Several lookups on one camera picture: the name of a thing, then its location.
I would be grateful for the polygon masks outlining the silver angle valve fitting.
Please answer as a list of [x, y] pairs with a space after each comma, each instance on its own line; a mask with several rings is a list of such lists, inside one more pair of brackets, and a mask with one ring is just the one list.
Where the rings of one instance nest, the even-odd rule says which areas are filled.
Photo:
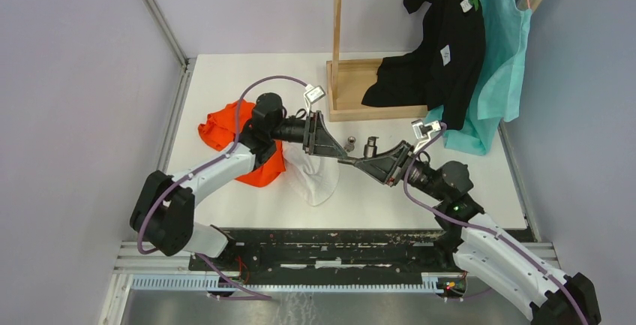
[[345, 152], [351, 153], [356, 147], [356, 138], [354, 136], [349, 136], [343, 145]]

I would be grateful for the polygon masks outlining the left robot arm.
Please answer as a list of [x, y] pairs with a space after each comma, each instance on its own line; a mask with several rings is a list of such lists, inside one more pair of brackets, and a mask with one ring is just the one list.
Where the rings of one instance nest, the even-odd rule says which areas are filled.
[[279, 140], [300, 143], [308, 155], [347, 157], [326, 130], [321, 112], [310, 111], [303, 119], [285, 117], [281, 97], [265, 93], [257, 98], [237, 144], [175, 176], [160, 170], [151, 173], [130, 216], [130, 227], [139, 239], [166, 256], [180, 251], [204, 254], [215, 268], [229, 269], [236, 260], [230, 238], [211, 225], [195, 222], [195, 208], [228, 182], [261, 168], [275, 153]]

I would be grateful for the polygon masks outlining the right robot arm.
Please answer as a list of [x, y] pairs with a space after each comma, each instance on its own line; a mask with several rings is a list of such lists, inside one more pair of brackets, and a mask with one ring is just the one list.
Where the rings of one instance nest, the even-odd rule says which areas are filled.
[[345, 155], [349, 164], [384, 185], [402, 184], [438, 200], [430, 208], [445, 233], [435, 242], [433, 261], [443, 271], [468, 272], [514, 305], [532, 324], [599, 324], [596, 289], [578, 272], [550, 265], [503, 230], [470, 196], [468, 167], [448, 161], [433, 169], [401, 142], [371, 157]]

